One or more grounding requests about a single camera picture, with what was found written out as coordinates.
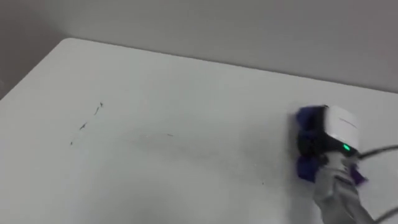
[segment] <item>table surface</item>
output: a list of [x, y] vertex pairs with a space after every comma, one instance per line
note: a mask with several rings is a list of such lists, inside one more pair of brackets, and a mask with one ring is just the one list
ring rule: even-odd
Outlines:
[[[0, 222], [321, 223], [292, 119], [319, 104], [358, 117], [362, 149], [397, 144], [393, 93], [65, 39], [0, 101]], [[397, 168], [360, 165], [372, 216]]]

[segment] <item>black mark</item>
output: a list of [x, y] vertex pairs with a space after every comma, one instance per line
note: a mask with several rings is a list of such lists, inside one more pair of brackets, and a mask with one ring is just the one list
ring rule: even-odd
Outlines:
[[98, 113], [98, 110], [100, 109], [100, 107], [97, 107], [97, 110], [95, 111], [95, 114], [94, 115], [96, 115], [97, 113]]
[[87, 122], [86, 122], [85, 124], [83, 124], [83, 125], [80, 127], [79, 130], [82, 130], [83, 128], [85, 128], [85, 127], [86, 127], [86, 124], [87, 124]]

